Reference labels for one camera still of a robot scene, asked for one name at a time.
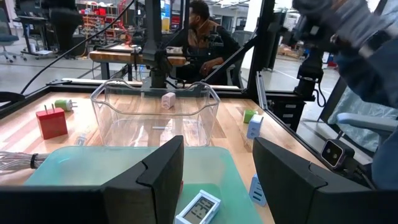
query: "red power adapter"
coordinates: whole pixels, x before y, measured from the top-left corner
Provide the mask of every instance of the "red power adapter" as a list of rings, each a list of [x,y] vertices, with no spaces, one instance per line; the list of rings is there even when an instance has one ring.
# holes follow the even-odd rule
[[[54,108],[45,111],[36,112],[36,118],[39,122],[40,132],[43,139],[50,139],[64,134],[68,134],[67,121],[65,119],[65,112],[61,108]]]

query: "bundle of cables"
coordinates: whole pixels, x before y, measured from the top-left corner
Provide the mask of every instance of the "bundle of cables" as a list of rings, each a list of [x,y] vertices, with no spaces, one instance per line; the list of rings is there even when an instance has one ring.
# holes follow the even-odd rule
[[[37,169],[49,155],[0,151],[0,175],[12,174],[23,169]]]
[[[48,69],[49,67],[51,67],[51,65],[55,64],[56,62],[58,62],[59,60],[61,60],[61,58],[64,58],[66,55],[68,55],[70,52],[72,52],[73,50],[75,50],[76,48],[78,48],[79,46],[81,46],[82,44],[85,44],[87,41],[90,41],[92,38],[102,34],[103,32],[105,32],[107,29],[109,29],[110,27],[113,26],[113,24],[115,24],[123,15],[124,13],[126,13],[126,11],[132,6],[132,4],[134,3],[135,0],[132,0],[124,9],[123,11],[120,12],[120,14],[110,23],[108,24],[104,29],[98,31],[96,34],[92,35],[91,37],[88,37],[87,39],[83,40],[82,42],[80,42],[79,44],[77,44],[76,46],[72,47],[70,50],[66,51],[64,54],[62,54],[61,56],[59,56],[58,58],[56,58],[54,61],[52,61],[51,63],[49,63],[46,67],[44,67],[43,69],[41,69],[41,71],[39,71],[31,80],[29,80],[29,82],[26,84],[26,86],[22,89],[21,94],[24,94],[26,89],[30,86],[30,84],[32,84],[32,82],[44,71],[46,71],[46,69]]]

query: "concrete floor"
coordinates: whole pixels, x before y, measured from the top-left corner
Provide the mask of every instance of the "concrete floor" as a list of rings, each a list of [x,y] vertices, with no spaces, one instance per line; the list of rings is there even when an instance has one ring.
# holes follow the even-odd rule
[[[7,51],[20,52],[25,47],[24,39],[21,38],[13,46],[7,47]],[[14,63],[7,63],[4,57],[0,57],[0,90],[20,92],[26,83],[54,58],[36,60],[34,56],[26,55],[27,61],[18,58]],[[273,72],[264,72],[265,88],[267,90],[283,90],[292,91],[299,83],[296,79],[297,71],[301,62],[285,59],[277,59]],[[123,64],[111,64],[110,69],[117,71],[122,68]],[[244,85],[247,85],[249,70],[242,69],[242,79]],[[147,76],[147,72],[143,72],[142,76]],[[98,63],[93,63],[90,59],[66,60],[61,59],[59,62],[51,66],[43,72],[28,87],[25,94],[42,88],[46,83],[61,78],[93,78],[100,77],[101,72]],[[321,83],[322,92],[326,98],[329,98],[337,80],[338,73],[334,70],[326,69]],[[337,134],[331,130],[326,124],[317,123],[322,108],[316,102],[308,102],[305,105],[302,121],[298,127],[297,133],[304,138],[316,150],[321,151],[325,140],[336,138]]]

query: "workbench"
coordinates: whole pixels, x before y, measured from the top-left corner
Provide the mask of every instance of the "workbench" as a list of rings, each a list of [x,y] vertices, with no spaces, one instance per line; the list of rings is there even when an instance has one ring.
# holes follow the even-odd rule
[[[0,151],[26,152],[29,154],[53,152],[63,146],[75,145],[82,134],[85,134],[86,137],[85,145],[102,145],[90,93],[72,93],[70,86],[65,88],[48,86],[45,87],[45,90],[28,98],[28,102],[11,108],[14,112],[8,112],[9,115],[0,120]],[[44,110],[44,105],[49,107],[55,100],[59,99],[72,99],[78,105],[77,108],[74,108],[74,112],[65,114],[68,135],[43,140],[35,112]],[[246,109],[256,110],[264,117],[261,137],[306,160],[325,167],[309,151],[308,146],[271,112],[263,111],[252,100],[222,98],[210,145],[229,150],[247,190],[250,188],[251,179],[256,170],[252,158],[253,143],[252,140],[246,138],[248,125],[243,123],[243,113]],[[0,175],[0,185],[22,184],[32,172],[32,170],[22,170],[15,174]],[[274,222],[268,206],[264,208],[256,204],[256,209],[264,223]]]
[[[110,50],[130,50],[132,52],[132,48],[128,45],[115,45],[112,47],[108,47]],[[88,55],[90,59],[94,62],[98,62],[101,65],[101,79],[109,80],[109,63],[123,63],[128,64],[128,80],[132,81],[132,67],[131,65],[137,63],[139,65],[144,64],[142,59],[142,55],[139,55],[138,58],[135,58],[134,54],[131,53],[122,53],[122,52],[107,52],[107,51],[99,51],[95,50],[90,52]],[[177,57],[177,56],[169,56],[167,57],[169,62],[173,66],[182,66],[185,65],[187,59],[185,57]]]

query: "wooden table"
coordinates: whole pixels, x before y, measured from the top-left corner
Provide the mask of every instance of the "wooden table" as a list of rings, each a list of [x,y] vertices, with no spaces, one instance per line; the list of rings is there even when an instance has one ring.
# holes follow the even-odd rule
[[[68,135],[43,140],[37,125],[35,112],[44,109],[44,105],[54,103],[58,99],[72,99],[78,107],[74,113],[67,113]],[[219,146],[230,151],[241,178],[249,190],[251,178],[256,172],[252,158],[252,140],[246,138],[247,124],[243,123],[245,109],[257,110],[263,115],[261,136],[292,151],[304,159],[324,167],[309,151],[307,151],[292,135],[263,112],[251,100],[221,99],[218,107],[215,127],[211,138],[212,146]],[[77,138],[86,134],[86,145],[102,145],[100,133],[90,101],[86,93],[49,93],[23,109],[0,120],[0,151],[45,153],[52,152],[63,146],[74,145]],[[0,175],[0,184],[21,184],[32,173],[32,170],[22,170],[15,174]],[[256,205],[257,211],[264,223],[273,223],[269,207]]]
[[[109,49],[116,49],[116,50],[131,50],[132,48],[129,47],[128,45],[116,45],[114,47],[110,47]],[[119,52],[104,52],[104,51],[98,51],[95,50],[93,52],[90,52],[89,58],[92,59],[94,62],[98,62],[101,64],[101,77],[103,80],[108,80],[110,79],[110,74],[109,74],[109,63],[125,63],[129,65],[129,81],[132,81],[130,79],[130,75],[132,72],[131,64],[134,64],[134,55],[131,55],[130,53],[119,53]],[[169,62],[172,65],[185,65],[187,62],[187,59],[185,57],[168,57]],[[142,55],[139,56],[139,58],[136,59],[137,64],[144,64],[144,61],[142,59]]]

